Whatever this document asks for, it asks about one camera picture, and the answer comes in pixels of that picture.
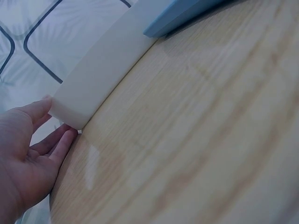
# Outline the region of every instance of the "wood grain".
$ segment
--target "wood grain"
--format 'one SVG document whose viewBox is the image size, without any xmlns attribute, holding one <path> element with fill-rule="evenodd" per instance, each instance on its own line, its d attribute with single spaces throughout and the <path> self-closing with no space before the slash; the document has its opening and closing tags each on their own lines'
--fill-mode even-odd
<svg viewBox="0 0 299 224">
<path fill-rule="evenodd" d="M 158 41 L 67 156 L 52 223 L 299 222 L 299 2 Z"/>
</svg>

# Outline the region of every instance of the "table top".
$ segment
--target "table top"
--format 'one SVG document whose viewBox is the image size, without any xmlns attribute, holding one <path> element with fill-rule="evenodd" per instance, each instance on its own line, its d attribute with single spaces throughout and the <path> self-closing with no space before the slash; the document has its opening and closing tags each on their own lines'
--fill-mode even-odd
<svg viewBox="0 0 299 224">
<path fill-rule="evenodd" d="M 159 40 L 74 143 L 52 223 L 299 222 L 299 2 Z"/>
</svg>

